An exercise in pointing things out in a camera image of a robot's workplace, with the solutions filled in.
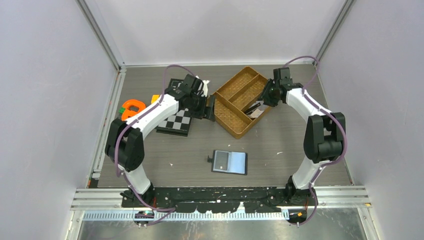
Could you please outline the woven wicker tray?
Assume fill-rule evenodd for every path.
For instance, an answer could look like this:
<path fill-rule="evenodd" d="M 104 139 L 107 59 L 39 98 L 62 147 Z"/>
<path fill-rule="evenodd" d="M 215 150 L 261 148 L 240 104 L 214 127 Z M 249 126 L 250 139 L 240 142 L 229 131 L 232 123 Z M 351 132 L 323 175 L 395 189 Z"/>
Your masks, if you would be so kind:
<path fill-rule="evenodd" d="M 268 107 L 253 120 L 244 113 L 258 101 L 267 81 L 259 72 L 246 66 L 213 93 L 215 119 L 235 139 L 242 138 L 271 110 Z"/>

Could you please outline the black leather card holder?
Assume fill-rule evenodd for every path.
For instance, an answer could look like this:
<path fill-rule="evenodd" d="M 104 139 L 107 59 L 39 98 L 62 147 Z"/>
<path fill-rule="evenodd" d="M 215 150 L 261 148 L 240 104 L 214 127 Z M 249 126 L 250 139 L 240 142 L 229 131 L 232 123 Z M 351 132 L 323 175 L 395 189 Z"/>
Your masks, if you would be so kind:
<path fill-rule="evenodd" d="M 212 157 L 207 156 L 207 162 L 211 164 L 211 172 L 222 173 L 222 174 L 243 175 L 243 176 L 246 176 L 248 174 L 248 154 L 246 152 L 224 151 L 224 152 L 229 152 L 228 170 L 217 171 L 217 170 L 214 170 L 215 151 L 223 151 L 223 150 L 214 150 Z"/>

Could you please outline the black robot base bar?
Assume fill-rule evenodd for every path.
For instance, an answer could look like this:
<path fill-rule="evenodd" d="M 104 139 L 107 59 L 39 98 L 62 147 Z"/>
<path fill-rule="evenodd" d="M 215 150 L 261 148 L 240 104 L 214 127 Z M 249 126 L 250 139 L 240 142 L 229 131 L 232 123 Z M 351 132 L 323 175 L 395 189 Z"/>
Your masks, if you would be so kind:
<path fill-rule="evenodd" d="M 150 187 L 144 194 L 132 189 L 121 193 L 122 207 L 141 208 L 150 205 L 165 212 L 276 213 L 280 207 L 306 207 L 315 204 L 308 191 L 293 193 L 283 187 Z"/>

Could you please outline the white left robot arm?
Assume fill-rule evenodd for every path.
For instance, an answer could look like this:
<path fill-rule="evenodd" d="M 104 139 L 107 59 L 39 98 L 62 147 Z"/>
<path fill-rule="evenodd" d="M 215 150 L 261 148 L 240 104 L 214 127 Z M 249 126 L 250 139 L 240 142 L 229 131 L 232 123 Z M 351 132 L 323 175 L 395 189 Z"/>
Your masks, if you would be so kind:
<path fill-rule="evenodd" d="M 134 200 L 141 207 L 153 202 L 153 187 L 142 162 L 145 158 L 144 140 L 160 123 L 181 110 L 192 118 L 214 121 L 214 96 L 209 96 L 209 81 L 187 74 L 177 86 L 169 86 L 159 99 L 127 120 L 116 118 L 110 124 L 105 154 L 115 163 L 117 173 L 123 174 L 132 186 Z"/>

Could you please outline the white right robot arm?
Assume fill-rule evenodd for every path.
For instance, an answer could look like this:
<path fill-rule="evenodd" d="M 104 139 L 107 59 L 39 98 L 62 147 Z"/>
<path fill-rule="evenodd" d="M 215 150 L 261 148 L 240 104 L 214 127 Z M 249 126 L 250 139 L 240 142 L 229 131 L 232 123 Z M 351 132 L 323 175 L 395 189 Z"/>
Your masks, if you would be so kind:
<path fill-rule="evenodd" d="M 303 140 L 305 157 L 298 170 L 289 177 L 283 192 L 291 205 L 299 205 L 313 191 L 315 182 L 326 166 L 334 163 L 345 150 L 346 118 L 331 112 L 313 99 L 304 86 L 294 83 L 288 67 L 273 70 L 259 100 L 275 107 L 282 102 L 305 120 Z"/>

